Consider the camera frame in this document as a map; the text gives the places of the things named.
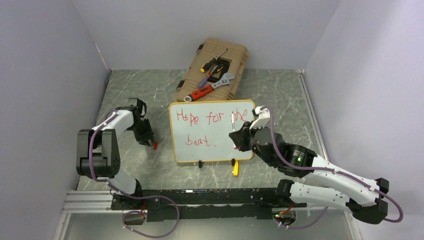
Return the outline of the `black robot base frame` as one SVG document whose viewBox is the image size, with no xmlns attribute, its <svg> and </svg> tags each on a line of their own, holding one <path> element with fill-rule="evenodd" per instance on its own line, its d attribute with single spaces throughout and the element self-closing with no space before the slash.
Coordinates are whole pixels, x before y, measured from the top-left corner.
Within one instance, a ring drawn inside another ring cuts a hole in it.
<svg viewBox="0 0 424 240">
<path fill-rule="evenodd" d="M 270 220 L 291 203 L 274 187 L 215 189 L 142 189 L 136 199 L 112 195 L 111 209 L 146 211 L 148 222 L 219 218 Z"/>
</svg>

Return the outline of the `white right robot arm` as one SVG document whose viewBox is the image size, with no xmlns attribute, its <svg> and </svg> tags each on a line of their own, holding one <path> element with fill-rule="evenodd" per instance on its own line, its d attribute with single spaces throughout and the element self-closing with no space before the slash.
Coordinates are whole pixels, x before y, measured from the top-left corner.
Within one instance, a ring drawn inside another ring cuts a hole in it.
<svg viewBox="0 0 424 240">
<path fill-rule="evenodd" d="M 345 172 L 327 162 L 322 156 L 304 146 L 286 143 L 271 129 L 250 128 L 245 122 L 241 129 L 229 133 L 229 138 L 241 152 L 252 151 L 268 166 L 286 176 L 304 182 L 282 179 L 275 190 L 276 203 L 287 208 L 291 204 L 314 204 L 343 210 L 368 224 L 379 224 L 388 215 L 384 195 L 389 181 L 367 179 Z"/>
</svg>

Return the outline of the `white red whiteboard marker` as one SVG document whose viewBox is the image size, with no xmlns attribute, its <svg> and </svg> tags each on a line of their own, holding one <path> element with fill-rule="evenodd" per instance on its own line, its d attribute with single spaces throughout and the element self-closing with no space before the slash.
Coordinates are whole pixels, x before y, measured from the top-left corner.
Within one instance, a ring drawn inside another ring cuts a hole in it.
<svg viewBox="0 0 424 240">
<path fill-rule="evenodd" d="M 234 115 L 234 113 L 231 113 L 231 127 L 232 127 L 232 133 L 234 133 L 236 131 L 236 128 L 235 128 L 235 115 Z M 237 146 L 236 146 L 236 144 L 234 142 L 233 142 L 233 148 L 235 150 L 237 150 Z"/>
</svg>

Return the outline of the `yellow framed whiteboard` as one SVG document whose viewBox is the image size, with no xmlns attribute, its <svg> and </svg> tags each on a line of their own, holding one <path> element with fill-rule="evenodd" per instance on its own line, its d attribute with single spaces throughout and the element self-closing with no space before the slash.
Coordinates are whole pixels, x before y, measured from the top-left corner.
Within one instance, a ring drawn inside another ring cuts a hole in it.
<svg viewBox="0 0 424 240">
<path fill-rule="evenodd" d="M 234 113 L 235 130 L 254 119 L 256 104 L 250 99 L 174 102 L 169 105 L 169 120 L 174 159 L 178 163 L 249 160 L 251 150 L 234 149 L 229 138 Z"/>
</svg>

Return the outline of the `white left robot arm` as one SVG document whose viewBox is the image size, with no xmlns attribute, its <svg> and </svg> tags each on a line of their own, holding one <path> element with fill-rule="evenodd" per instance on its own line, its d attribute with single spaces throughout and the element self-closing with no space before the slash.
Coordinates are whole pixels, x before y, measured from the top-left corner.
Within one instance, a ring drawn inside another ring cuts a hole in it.
<svg viewBox="0 0 424 240">
<path fill-rule="evenodd" d="M 140 182 L 121 169 L 118 137 L 131 131 L 139 145 L 156 149 L 158 143 L 146 113 L 145 102 L 129 98 L 126 106 L 111 110 L 102 123 L 77 134 L 77 173 L 107 184 L 116 194 L 124 196 L 123 202 L 131 210 L 143 205 L 144 196 Z"/>
</svg>

